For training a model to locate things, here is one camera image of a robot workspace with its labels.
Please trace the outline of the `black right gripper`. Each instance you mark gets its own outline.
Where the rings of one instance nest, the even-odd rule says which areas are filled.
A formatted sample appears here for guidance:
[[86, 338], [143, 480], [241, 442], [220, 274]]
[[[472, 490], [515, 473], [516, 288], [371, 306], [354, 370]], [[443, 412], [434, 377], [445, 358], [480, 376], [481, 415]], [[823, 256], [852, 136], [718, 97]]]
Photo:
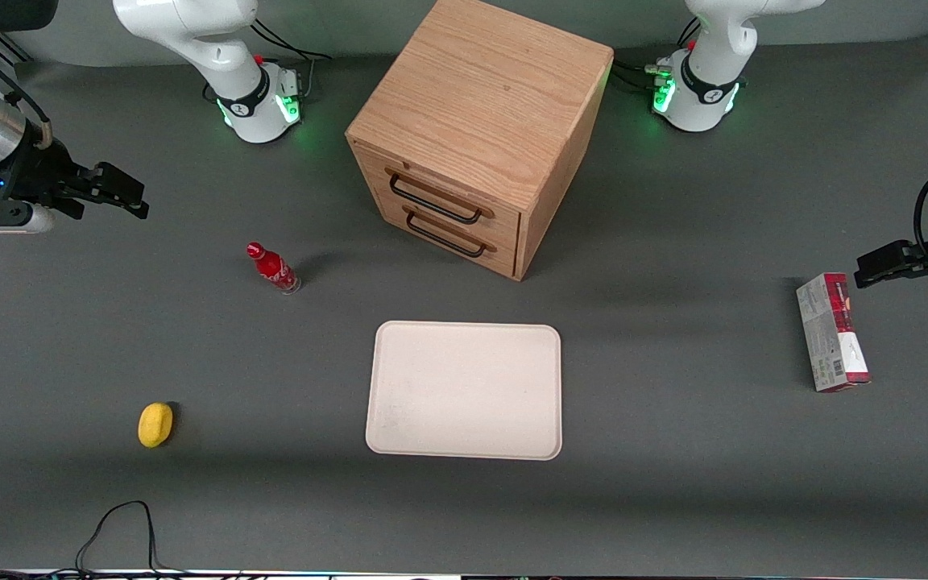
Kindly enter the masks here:
[[55, 210], [80, 220], [85, 203], [103, 203], [145, 220], [150, 205], [143, 201], [144, 184], [113, 164], [100, 162], [89, 169], [71, 159], [62, 142], [38, 148], [39, 133], [26, 133], [0, 170], [0, 197]]

